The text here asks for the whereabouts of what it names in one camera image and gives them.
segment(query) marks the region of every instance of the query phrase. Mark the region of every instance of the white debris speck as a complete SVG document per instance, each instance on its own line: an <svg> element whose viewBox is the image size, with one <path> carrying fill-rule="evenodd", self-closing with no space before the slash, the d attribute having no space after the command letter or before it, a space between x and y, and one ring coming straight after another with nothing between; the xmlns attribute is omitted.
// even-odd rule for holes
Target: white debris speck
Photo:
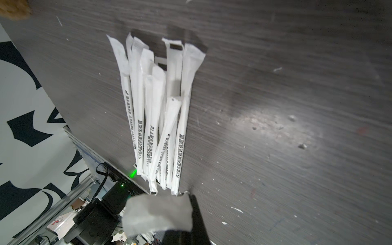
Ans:
<svg viewBox="0 0 392 245"><path fill-rule="evenodd" d="M242 212L241 209L236 209L236 208L234 208L234 207L230 207L230 208L235 209L235 210L237 210L238 212L244 213L244 212Z"/></svg>
<svg viewBox="0 0 392 245"><path fill-rule="evenodd" d="M56 16L58 22L60 23L60 26L63 26L63 24L61 24L60 19Z"/></svg>
<svg viewBox="0 0 392 245"><path fill-rule="evenodd" d="M292 122L295 122L297 120L297 118L294 115L290 115L289 116L289 120L292 121Z"/></svg>
<svg viewBox="0 0 392 245"><path fill-rule="evenodd" d="M308 148L308 146L303 143L303 144L299 145L298 148L305 150L306 148Z"/></svg>
<svg viewBox="0 0 392 245"><path fill-rule="evenodd" d="M277 72L277 71L280 71L282 69L283 69L283 67L279 67L279 68L274 69L273 72Z"/></svg>

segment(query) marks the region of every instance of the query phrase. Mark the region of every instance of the dark wood grain table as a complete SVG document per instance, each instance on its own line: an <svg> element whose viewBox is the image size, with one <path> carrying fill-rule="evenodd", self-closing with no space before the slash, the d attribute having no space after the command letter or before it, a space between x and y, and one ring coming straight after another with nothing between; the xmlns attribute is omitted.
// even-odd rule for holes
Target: dark wood grain table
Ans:
<svg viewBox="0 0 392 245"><path fill-rule="evenodd" d="M159 56L163 36L207 51L180 191L197 196L217 245L392 244L388 1L31 6L2 25L75 136L125 172L134 153L106 34L131 31Z"/></svg>

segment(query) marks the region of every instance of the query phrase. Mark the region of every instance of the brown fuzzy object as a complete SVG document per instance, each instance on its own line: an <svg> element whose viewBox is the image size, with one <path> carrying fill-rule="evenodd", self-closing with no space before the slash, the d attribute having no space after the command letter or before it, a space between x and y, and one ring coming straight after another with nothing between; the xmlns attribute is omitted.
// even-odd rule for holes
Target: brown fuzzy object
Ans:
<svg viewBox="0 0 392 245"><path fill-rule="evenodd" d="M31 9L27 0L0 0L0 15L10 20L24 20L30 17Z"/></svg>

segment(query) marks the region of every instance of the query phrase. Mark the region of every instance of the green led light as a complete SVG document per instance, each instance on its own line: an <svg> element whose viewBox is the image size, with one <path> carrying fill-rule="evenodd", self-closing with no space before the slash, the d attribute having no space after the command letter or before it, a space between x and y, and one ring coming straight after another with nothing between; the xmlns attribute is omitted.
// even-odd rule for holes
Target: green led light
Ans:
<svg viewBox="0 0 392 245"><path fill-rule="evenodd" d="M129 177L130 177L131 179L133 179L133 177L135 177L135 175L136 175L136 169L135 169L135 171L133 171L133 172L129 175Z"/></svg>

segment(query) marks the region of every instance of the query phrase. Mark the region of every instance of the black and white mural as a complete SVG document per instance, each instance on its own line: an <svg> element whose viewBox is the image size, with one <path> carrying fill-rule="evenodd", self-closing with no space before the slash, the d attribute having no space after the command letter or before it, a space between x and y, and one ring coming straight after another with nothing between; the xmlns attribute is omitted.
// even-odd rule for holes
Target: black and white mural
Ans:
<svg viewBox="0 0 392 245"><path fill-rule="evenodd" d="M2 26L0 74L0 245L5 245L90 171Z"/></svg>

